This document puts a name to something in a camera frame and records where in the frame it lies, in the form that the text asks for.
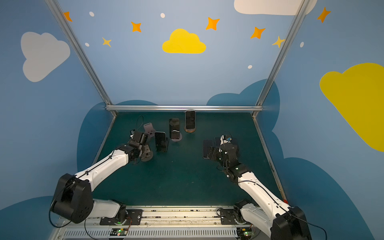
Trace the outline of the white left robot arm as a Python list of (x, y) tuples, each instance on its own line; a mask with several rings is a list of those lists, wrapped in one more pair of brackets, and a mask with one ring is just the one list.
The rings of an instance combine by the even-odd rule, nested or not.
[(101, 161), (74, 175), (61, 176), (49, 213), (75, 224), (88, 218), (114, 219), (117, 224), (124, 224), (128, 218), (126, 205), (111, 200), (97, 200), (93, 197), (93, 191), (115, 171), (142, 157), (149, 148), (148, 137), (140, 131), (131, 132), (127, 143), (115, 148)]

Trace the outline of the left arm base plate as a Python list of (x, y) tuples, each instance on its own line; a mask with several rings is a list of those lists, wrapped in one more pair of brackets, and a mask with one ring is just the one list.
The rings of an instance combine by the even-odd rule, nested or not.
[(142, 209), (120, 210), (113, 218), (104, 217), (100, 221), (101, 226), (129, 226), (140, 225), (143, 215)]

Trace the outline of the phone with light green edge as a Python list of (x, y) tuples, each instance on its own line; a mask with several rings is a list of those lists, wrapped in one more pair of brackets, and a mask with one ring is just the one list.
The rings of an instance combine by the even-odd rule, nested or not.
[(167, 135), (165, 132), (155, 132), (156, 151), (165, 153), (167, 152)]

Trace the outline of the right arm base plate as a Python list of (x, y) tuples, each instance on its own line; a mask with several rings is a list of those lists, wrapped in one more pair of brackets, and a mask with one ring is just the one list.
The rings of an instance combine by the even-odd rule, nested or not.
[(220, 217), (222, 225), (245, 225), (248, 224), (242, 217), (239, 210), (223, 209), (217, 210), (217, 215)]

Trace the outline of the purple phone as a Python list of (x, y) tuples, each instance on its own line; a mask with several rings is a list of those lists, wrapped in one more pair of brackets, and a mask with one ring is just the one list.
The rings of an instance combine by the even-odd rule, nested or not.
[(203, 158), (211, 158), (211, 148), (214, 146), (212, 140), (203, 140)]

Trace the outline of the grey round phone stand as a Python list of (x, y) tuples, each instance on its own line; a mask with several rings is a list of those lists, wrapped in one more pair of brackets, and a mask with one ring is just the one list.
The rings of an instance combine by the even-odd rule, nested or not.
[(153, 151), (150, 149), (148, 144), (145, 144), (142, 146), (141, 151), (141, 161), (142, 162), (148, 162), (153, 158), (154, 154)]

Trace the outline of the grey round front stand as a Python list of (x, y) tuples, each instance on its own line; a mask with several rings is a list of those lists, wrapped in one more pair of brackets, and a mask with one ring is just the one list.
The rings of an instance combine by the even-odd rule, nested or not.
[(143, 127), (144, 127), (144, 130), (145, 130), (145, 134), (147, 134), (149, 136), (149, 138), (152, 138), (152, 137), (155, 136), (156, 130), (155, 130), (155, 128), (154, 128), (152, 123), (144, 124)]

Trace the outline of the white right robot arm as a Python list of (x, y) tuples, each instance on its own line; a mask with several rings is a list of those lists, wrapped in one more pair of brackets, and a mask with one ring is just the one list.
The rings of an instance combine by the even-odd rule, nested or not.
[(309, 223), (299, 207), (291, 207), (238, 160), (238, 146), (226, 142), (210, 147), (207, 157), (222, 165), (227, 178), (244, 190), (256, 203), (242, 201), (234, 205), (237, 222), (249, 222), (271, 240), (311, 240)]

